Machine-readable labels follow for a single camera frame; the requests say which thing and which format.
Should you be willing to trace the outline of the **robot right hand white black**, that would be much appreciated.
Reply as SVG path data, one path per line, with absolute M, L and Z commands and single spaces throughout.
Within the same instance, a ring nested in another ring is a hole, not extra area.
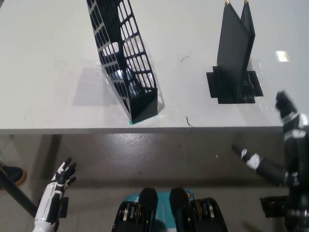
M 277 110 L 282 121 L 284 166 L 238 145 L 232 150 L 258 176 L 276 186 L 287 186 L 287 215 L 309 216 L 309 135 L 301 125 L 300 113 L 285 91 L 276 96 Z

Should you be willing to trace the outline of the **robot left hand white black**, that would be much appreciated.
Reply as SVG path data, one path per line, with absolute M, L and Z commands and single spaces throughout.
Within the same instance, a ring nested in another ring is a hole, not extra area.
M 47 184 L 42 195 L 35 220 L 54 225 L 60 216 L 62 199 L 67 188 L 76 180 L 74 173 L 76 163 L 67 158 L 56 170 L 51 182 Z

